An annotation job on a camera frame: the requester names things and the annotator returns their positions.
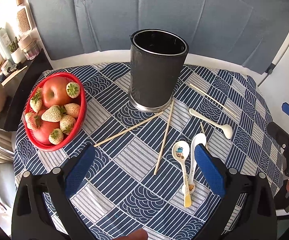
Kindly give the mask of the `red plastic fruit basket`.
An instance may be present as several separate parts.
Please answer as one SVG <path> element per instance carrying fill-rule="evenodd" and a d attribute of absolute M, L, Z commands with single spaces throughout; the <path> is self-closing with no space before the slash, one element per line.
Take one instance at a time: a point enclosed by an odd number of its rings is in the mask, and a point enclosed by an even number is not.
<path fill-rule="evenodd" d="M 82 129 L 86 111 L 87 111 L 87 101 L 86 101 L 85 91 L 84 91 L 84 87 L 82 83 L 76 76 L 67 72 L 55 73 L 46 77 L 44 80 L 38 83 L 36 88 L 32 91 L 31 95 L 33 95 L 37 91 L 38 88 L 42 88 L 46 82 L 50 81 L 54 77 L 63 77 L 68 81 L 73 81 L 73 82 L 78 83 L 82 91 L 80 95 L 78 96 L 78 98 L 74 100 L 74 102 L 80 103 L 81 109 L 80 109 L 79 116 L 77 118 L 76 125 L 73 127 L 73 131 L 69 135 L 66 135 L 64 140 L 60 144 L 55 145 L 55 146 L 52 146 L 51 144 L 43 144 L 42 142 L 40 142 L 33 134 L 33 131 L 31 131 L 28 128 L 26 122 L 23 121 L 28 139 L 32 142 L 34 146 L 36 146 L 38 149 L 45 151 L 45 152 L 57 151 L 61 149 L 62 147 L 66 146 L 67 144 L 69 144 L 71 141 L 73 141 L 74 138 L 78 135 L 78 133 Z"/>

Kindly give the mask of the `small potted plant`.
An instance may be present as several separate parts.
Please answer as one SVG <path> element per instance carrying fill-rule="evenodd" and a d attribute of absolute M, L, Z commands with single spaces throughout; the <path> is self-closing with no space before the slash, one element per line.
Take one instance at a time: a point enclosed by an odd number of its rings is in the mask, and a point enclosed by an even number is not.
<path fill-rule="evenodd" d="M 24 63 L 26 61 L 23 51 L 19 48 L 17 37 L 15 37 L 15 39 L 11 41 L 8 46 L 12 60 L 15 64 Z"/>

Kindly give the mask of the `wooden chopstick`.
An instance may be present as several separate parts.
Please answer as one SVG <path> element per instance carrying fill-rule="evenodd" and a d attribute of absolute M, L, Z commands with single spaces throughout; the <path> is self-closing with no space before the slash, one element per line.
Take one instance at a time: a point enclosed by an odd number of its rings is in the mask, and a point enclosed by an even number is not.
<path fill-rule="evenodd" d="M 125 130 L 123 130 L 123 131 L 121 131 L 121 132 L 119 132 L 119 133 L 117 133 L 117 134 L 114 134 L 114 135 L 112 135 L 111 137 L 108 137 L 108 138 L 104 139 L 104 140 L 101 141 L 101 142 L 96 143 L 96 144 L 94 145 L 94 147 L 98 147 L 98 146 L 100 146 L 100 145 L 102 145 L 102 144 L 105 144 L 105 143 L 108 142 L 108 141 L 111 141 L 111 140 L 113 140 L 113 139 L 115 139 L 115 138 L 117 138 L 117 137 L 119 137 L 119 136 L 121 136 L 121 135 L 124 135 L 124 134 L 126 134 L 127 132 L 129 132 L 129 131 L 131 131 L 131 130 L 133 130 L 133 129 L 135 129 L 135 128 L 138 128 L 139 126 L 144 125 L 144 124 L 146 124 L 147 122 L 153 120 L 154 118 L 162 115 L 163 113 L 164 113 L 164 111 L 161 111 L 161 112 L 159 112 L 159 113 L 155 113 L 155 114 L 154 114 L 153 116 L 151 116 L 150 118 L 148 118 L 148 119 L 146 119 L 146 120 L 144 120 L 144 121 L 142 121 L 142 122 L 140 122 L 140 123 L 138 123 L 138 124 L 136 124 L 136 125 L 134 125 L 134 126 L 132 126 L 132 127 L 130 127 L 130 128 L 127 128 L 127 129 L 125 129 Z"/>
<path fill-rule="evenodd" d="M 164 146 L 166 144 L 166 139 L 167 139 L 167 136 L 168 136 L 170 122 L 172 120 L 173 108 L 174 108 L 174 99 L 172 99 L 172 102 L 171 102 L 171 105 L 170 105 L 170 111 L 169 111 L 169 116 L 168 116 L 168 120 L 167 120 L 167 124 L 166 124 L 166 129 L 165 129 L 165 132 L 164 132 L 164 136 L 163 136 L 163 140 L 162 140 L 162 143 L 161 143 L 159 156 L 158 156 L 158 159 L 157 159 L 157 162 L 156 162 L 156 166 L 155 166 L 155 170 L 154 170 L 154 173 L 153 173 L 154 176 L 156 176 L 156 174 L 158 172 L 160 161 L 162 159 L 163 149 L 164 149 Z"/>
<path fill-rule="evenodd" d="M 222 103 L 218 102 L 215 98 L 211 97 L 210 95 L 208 95 L 206 92 L 204 92 L 203 90 L 201 90 L 200 88 L 198 88 L 197 86 L 195 86 L 192 83 L 188 84 L 192 89 L 196 90 L 197 92 L 199 92 L 200 94 L 206 96 L 207 98 L 211 99 L 212 101 L 214 101 L 215 103 L 217 103 L 219 106 L 223 107 L 224 110 L 226 110 L 228 113 L 230 113 L 232 116 L 234 117 L 238 117 L 233 111 L 231 111 L 229 108 L 227 108 L 226 106 L 224 106 Z"/>
<path fill-rule="evenodd" d="M 201 131 L 202 131 L 202 133 L 205 135 L 205 129 L 204 129 L 204 126 L 203 126 L 202 121 L 200 122 L 200 127 L 201 127 Z"/>

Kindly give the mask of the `glass jar with lid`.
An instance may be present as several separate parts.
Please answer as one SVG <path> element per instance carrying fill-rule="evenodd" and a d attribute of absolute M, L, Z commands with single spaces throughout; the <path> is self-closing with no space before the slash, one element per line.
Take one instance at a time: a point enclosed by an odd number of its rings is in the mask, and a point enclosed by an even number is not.
<path fill-rule="evenodd" d="M 18 41 L 18 46 L 24 53 L 27 60 L 33 60 L 40 53 L 37 41 L 30 36 L 25 35 Z"/>

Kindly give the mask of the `white strawberry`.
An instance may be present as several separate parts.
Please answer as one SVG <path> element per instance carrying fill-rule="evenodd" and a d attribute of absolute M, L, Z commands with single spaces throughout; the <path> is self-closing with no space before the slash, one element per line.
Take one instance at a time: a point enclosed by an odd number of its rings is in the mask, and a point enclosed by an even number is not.
<path fill-rule="evenodd" d="M 66 92 L 70 98 L 77 98 L 81 92 L 80 85 L 76 82 L 69 82 L 66 85 Z"/>
<path fill-rule="evenodd" d="M 48 122 L 60 122 L 65 115 L 66 110 L 63 106 L 54 105 L 42 114 L 41 119 Z"/>
<path fill-rule="evenodd" d="M 63 132 L 60 128 L 55 128 L 49 135 L 49 142 L 53 145 L 60 144 L 64 139 Z"/>
<path fill-rule="evenodd" d="M 42 106 L 42 89 L 38 88 L 34 96 L 30 99 L 30 107 L 35 113 L 38 113 L 42 109 Z"/>
<path fill-rule="evenodd" d="M 65 115 L 60 123 L 59 123 L 59 126 L 60 126 L 60 129 L 61 131 L 66 134 L 66 135 L 69 135 L 72 131 L 72 129 L 74 128 L 76 124 L 76 120 L 74 117 L 70 116 L 70 115 Z"/>
<path fill-rule="evenodd" d="M 78 118 L 80 114 L 80 105 L 76 103 L 68 103 L 64 105 L 65 111 L 67 115 L 72 116 L 73 118 Z"/>

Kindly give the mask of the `red apple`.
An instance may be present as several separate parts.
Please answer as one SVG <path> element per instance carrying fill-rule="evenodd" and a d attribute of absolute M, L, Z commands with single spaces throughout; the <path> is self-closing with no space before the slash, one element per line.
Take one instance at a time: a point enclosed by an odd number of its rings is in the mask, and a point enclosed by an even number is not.
<path fill-rule="evenodd" d="M 42 87 L 42 101 L 46 108 L 53 105 L 63 106 L 71 102 L 66 92 L 66 85 L 69 83 L 64 77 L 55 76 L 48 79 Z"/>
<path fill-rule="evenodd" d="M 40 119 L 40 128 L 33 131 L 33 135 L 40 143 L 51 145 L 49 135 L 56 128 L 59 128 L 59 122 L 49 122 Z"/>

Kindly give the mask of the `grey blue backdrop cloth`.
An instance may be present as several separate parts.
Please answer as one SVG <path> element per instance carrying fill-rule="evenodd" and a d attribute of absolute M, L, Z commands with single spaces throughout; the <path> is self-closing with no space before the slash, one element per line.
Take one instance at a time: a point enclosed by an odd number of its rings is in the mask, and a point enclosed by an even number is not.
<path fill-rule="evenodd" d="M 182 37 L 191 54 L 267 70 L 289 33 L 289 0 L 29 0 L 52 60 L 127 50 L 141 29 Z"/>

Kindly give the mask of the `cream white spoon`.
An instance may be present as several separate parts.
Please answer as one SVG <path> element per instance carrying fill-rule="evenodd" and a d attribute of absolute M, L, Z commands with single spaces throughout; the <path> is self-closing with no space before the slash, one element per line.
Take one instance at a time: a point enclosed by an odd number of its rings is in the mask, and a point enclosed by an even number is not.
<path fill-rule="evenodd" d="M 189 109 L 189 114 L 196 117 L 196 118 L 200 118 L 201 120 L 207 122 L 210 125 L 213 125 L 214 127 L 217 127 L 219 129 L 221 129 L 224 133 L 224 136 L 230 140 L 233 137 L 233 129 L 230 125 L 228 124 L 224 124 L 224 125 L 220 125 L 217 124 L 216 122 L 206 118 L 205 116 L 203 116 L 202 114 L 198 113 L 197 111 L 195 111 L 194 109 L 190 108 Z"/>

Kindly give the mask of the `black cylindrical utensil holder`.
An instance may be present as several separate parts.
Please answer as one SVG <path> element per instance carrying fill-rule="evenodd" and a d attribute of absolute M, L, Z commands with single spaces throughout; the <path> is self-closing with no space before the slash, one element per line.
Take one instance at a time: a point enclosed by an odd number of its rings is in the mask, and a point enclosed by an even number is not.
<path fill-rule="evenodd" d="M 168 108 L 189 51 L 187 42 L 169 31 L 142 29 L 131 35 L 131 84 L 128 97 L 139 111 Z"/>

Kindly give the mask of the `white lotion bottle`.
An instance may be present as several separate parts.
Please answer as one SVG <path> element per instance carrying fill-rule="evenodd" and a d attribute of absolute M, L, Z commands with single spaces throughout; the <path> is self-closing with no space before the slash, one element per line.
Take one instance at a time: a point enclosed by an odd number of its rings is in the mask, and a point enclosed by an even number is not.
<path fill-rule="evenodd" d="M 4 28 L 0 27 L 0 53 L 4 59 L 14 64 L 10 52 L 9 45 L 11 44 L 10 38 Z"/>

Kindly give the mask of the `black side shelf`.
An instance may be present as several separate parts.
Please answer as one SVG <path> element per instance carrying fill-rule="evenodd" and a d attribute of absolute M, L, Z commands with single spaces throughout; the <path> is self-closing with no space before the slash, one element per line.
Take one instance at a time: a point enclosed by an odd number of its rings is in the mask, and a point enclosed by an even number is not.
<path fill-rule="evenodd" d="M 52 70 L 43 50 L 33 60 L 26 61 L 23 66 L 21 72 L 7 81 L 5 85 L 7 99 L 0 113 L 0 130 L 5 132 L 14 132 L 18 129 L 34 85 L 44 71 Z"/>

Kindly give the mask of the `blue patterned tablecloth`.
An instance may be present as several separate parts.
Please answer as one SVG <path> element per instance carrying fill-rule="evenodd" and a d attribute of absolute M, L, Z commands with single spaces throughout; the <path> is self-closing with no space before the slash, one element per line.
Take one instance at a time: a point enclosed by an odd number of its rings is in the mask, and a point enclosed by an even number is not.
<path fill-rule="evenodd" d="M 102 63 L 67 68 L 85 89 L 87 113 L 77 137 L 60 150 L 45 152 L 28 139 L 24 124 L 16 137 L 14 172 L 19 180 L 25 171 L 50 172 L 78 155 L 87 144 L 96 144 L 152 115 L 134 108 L 128 99 L 130 65 Z M 192 83 L 233 111 L 192 89 Z M 250 76 L 222 69 L 185 65 L 174 88 L 172 120 L 156 176 L 170 109 L 96 150 L 93 166 L 71 202 L 86 226 L 98 239 L 111 239 L 143 228 L 150 239 L 191 239 L 203 226 L 220 198 L 209 188 L 200 169 L 194 174 L 192 205 L 183 205 L 182 170 L 172 157 L 180 140 L 191 142 L 202 132 L 209 152 L 227 167 L 242 174 L 267 175 L 271 191 L 283 184 L 282 154 L 269 137 L 270 111 L 256 82 Z M 228 124 L 233 137 L 189 114 L 192 108 L 217 124 Z"/>

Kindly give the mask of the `cartoon printed ceramic spoon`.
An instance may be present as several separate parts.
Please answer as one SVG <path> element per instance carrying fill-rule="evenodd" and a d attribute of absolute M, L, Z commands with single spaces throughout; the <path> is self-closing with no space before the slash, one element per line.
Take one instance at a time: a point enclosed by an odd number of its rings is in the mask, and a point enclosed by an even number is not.
<path fill-rule="evenodd" d="M 172 156 L 180 164 L 182 170 L 184 191 L 184 207 L 188 208 L 192 205 L 191 195 L 189 192 L 188 178 L 186 172 L 185 161 L 190 153 L 189 145 L 185 141 L 178 141 L 172 147 Z"/>

